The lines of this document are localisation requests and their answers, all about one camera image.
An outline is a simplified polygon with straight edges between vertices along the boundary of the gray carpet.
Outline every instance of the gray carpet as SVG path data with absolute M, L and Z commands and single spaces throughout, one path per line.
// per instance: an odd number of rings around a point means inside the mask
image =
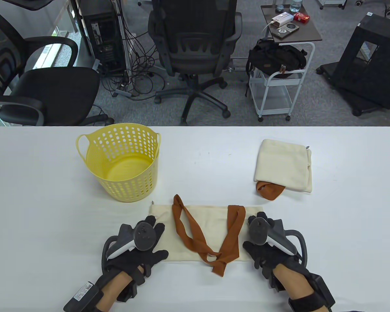
M 265 26 L 260 5 L 267 3 L 269 2 L 262 0 L 238 0 L 237 11 L 243 16 L 243 33 L 237 42 L 234 58 L 246 58 L 249 49 L 260 38 Z M 286 122 L 284 115 L 273 115 L 264 116 L 264 121 L 259 123 L 252 101 L 244 97 L 247 82 L 245 72 L 225 72 L 222 76 L 228 82 L 228 87 L 221 90 L 218 86 L 212 86 L 206 91 L 228 105 L 231 117 L 223 119 L 220 110 L 197 99 L 189 112 L 190 126 L 390 126 L 390 110 L 363 114 L 361 117 L 353 116 L 350 107 L 341 96 L 322 76 L 314 72 L 321 64 L 338 61 L 358 22 L 369 11 L 383 15 L 384 4 L 367 1 L 358 7 L 354 6 L 354 0 L 350 0 L 345 10 L 338 9 L 337 6 L 325 6 L 320 10 L 316 0 L 305 0 L 304 5 L 321 33 L 323 41 L 316 43 L 314 58 L 305 77 L 291 121 Z M 147 6 L 137 6 L 136 0 L 128 1 L 125 12 L 131 31 L 137 34 L 147 31 L 148 11 Z M 70 34 L 70 37 L 79 43 L 78 34 Z M 139 39 L 147 49 L 153 45 L 148 35 Z M 66 64 L 69 54 L 67 48 L 61 49 L 56 66 Z M 158 69 L 155 71 L 166 79 L 166 88 L 183 84 L 177 80 L 177 77 L 167 76 L 165 71 Z M 211 76 L 202 76 L 200 80 L 210 78 Z M 161 88 L 161 79 L 154 78 L 154 81 L 155 89 Z M 142 90 L 150 87 L 145 81 L 140 83 Z M 110 93 L 100 86 L 95 104 L 103 107 L 117 123 L 135 122 L 149 126 L 174 126 L 180 122 L 185 102 L 186 97 L 183 96 L 164 98 L 160 105 L 154 104 L 153 98 L 145 101 L 131 101 L 121 96 L 112 98 Z M 98 112 L 99 110 L 95 109 L 92 114 Z

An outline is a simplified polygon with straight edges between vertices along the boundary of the red box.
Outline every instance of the red box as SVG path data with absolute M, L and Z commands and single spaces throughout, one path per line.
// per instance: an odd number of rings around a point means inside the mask
M 298 22 L 301 22 L 301 23 L 304 23 L 304 24 L 306 24 L 306 23 L 309 21 L 310 18 L 311 18 L 311 17 L 310 17 L 309 15 L 303 14 L 303 13 L 301 13 L 301 12 L 297 12 L 297 13 L 293 16 L 293 19 L 294 19 L 294 20 L 297 20 Z

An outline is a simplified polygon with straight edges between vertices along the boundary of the barcode sticker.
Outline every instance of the barcode sticker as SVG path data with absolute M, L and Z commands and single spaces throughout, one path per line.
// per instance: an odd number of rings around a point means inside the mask
M 90 282 L 87 282 L 84 286 L 81 287 L 80 290 L 73 296 L 74 299 L 76 300 L 81 300 L 83 296 L 88 292 L 88 290 L 91 289 L 93 285 Z

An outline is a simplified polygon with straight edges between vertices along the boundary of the basket handle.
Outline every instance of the basket handle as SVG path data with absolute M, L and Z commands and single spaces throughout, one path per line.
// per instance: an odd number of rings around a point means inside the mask
M 88 139 L 87 135 L 86 135 L 86 134 L 81 134 L 78 138 L 76 138 L 76 150 L 78 151 L 78 154 L 79 154 L 79 156 L 81 156 L 82 160 L 83 160 L 85 163 L 87 163 L 87 162 L 85 161 L 84 155 L 82 155 L 81 151 L 79 150 L 79 140 L 80 140 L 80 138 L 82 138 L 82 137 L 86 137 L 87 140 L 88 140 L 88 143 L 89 143 L 89 139 Z
M 158 135 L 158 150 L 156 152 L 156 156 L 155 156 L 155 159 L 159 156 L 159 153 L 161 151 L 161 142 L 162 142 L 162 136 L 160 133 L 157 133 Z

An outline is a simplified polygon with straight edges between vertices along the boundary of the yellow basket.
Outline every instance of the yellow basket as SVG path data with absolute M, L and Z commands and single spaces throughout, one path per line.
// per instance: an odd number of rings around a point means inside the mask
M 89 141 L 86 157 L 79 139 Z M 76 139 L 76 149 L 88 169 L 118 201 L 136 202 L 148 196 L 158 179 L 161 135 L 137 123 L 106 126 Z

